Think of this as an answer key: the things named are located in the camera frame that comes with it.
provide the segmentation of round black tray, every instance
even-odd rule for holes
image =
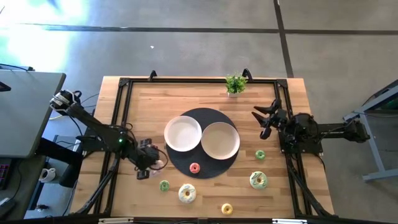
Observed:
[[[235,127],[234,123],[223,113],[210,109],[210,108],[197,108],[187,111],[182,116],[190,116],[191,118],[198,121],[203,132],[207,126],[215,122],[225,122],[232,127]],[[229,158],[224,160],[218,160],[210,157],[203,150],[201,143],[199,143],[194,149],[188,152],[178,152],[173,150],[171,147],[166,145],[167,154],[169,155],[170,161],[173,163],[175,168],[181,171],[183,174],[198,179],[207,179],[216,177],[231,167],[234,163],[238,152]],[[189,170],[189,166],[196,162],[200,165],[200,171],[197,174],[192,174]]]

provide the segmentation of cup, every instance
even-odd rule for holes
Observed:
[[[42,173],[40,174],[39,181],[42,183],[50,182],[55,178],[55,168],[51,169],[42,169]]]

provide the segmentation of toy donut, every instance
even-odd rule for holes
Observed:
[[[183,184],[178,191],[178,197],[183,203],[191,203],[197,197],[197,191],[192,184]]]
[[[189,170],[191,171],[192,174],[197,174],[200,171],[200,166],[199,166],[199,164],[194,162],[193,164],[191,164],[189,166]]]
[[[166,192],[170,189],[170,184],[167,180],[162,180],[159,184],[160,190]]]
[[[268,178],[263,172],[255,171],[250,176],[250,184],[255,189],[264,189],[267,187]]]
[[[221,207],[221,212],[224,215],[230,215],[232,214],[232,211],[234,210],[234,208],[232,207],[232,205],[225,203],[222,207]]]
[[[266,153],[263,150],[258,150],[256,152],[256,159],[264,159],[266,157]]]

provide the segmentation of white plate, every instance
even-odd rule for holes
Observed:
[[[203,131],[201,145],[214,159],[228,159],[239,149],[241,139],[231,125],[224,122],[213,123]]]
[[[166,143],[178,152],[187,152],[196,147],[201,138],[201,127],[189,116],[173,118],[164,129]]]

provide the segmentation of wooden tabletop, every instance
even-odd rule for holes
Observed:
[[[102,123],[111,122],[119,78],[103,79],[95,112],[95,117]],[[290,78],[287,81],[293,112],[310,113],[303,79]],[[125,97],[126,91],[122,97],[118,124]],[[269,84],[247,84],[239,98],[228,98],[223,83],[135,83],[127,121],[133,124],[137,139],[152,138],[153,143],[163,150],[166,124],[188,110],[205,107],[221,111],[234,122],[241,138],[241,147],[229,170],[212,179],[188,177],[169,162],[159,176],[137,180],[134,165],[129,161],[121,161],[111,215],[225,217],[221,213],[221,206],[230,203],[234,212],[229,217],[293,217],[286,162],[280,153],[277,132],[273,131],[269,139],[261,140],[261,128],[250,113],[254,111],[253,106],[269,106],[274,99],[274,87]],[[266,152],[263,161],[255,159],[257,150]],[[83,161],[71,212],[83,206],[97,187],[103,156],[102,152],[96,152]],[[309,189],[324,208],[333,213],[322,163],[319,158],[309,154],[303,155],[303,163]],[[258,170],[268,176],[269,183],[264,190],[256,190],[249,183],[251,173]],[[159,190],[161,180],[170,182],[168,192]],[[197,190],[195,201],[188,205],[178,199],[177,192],[183,184],[193,184]],[[298,191],[298,196],[302,206],[301,191]]]

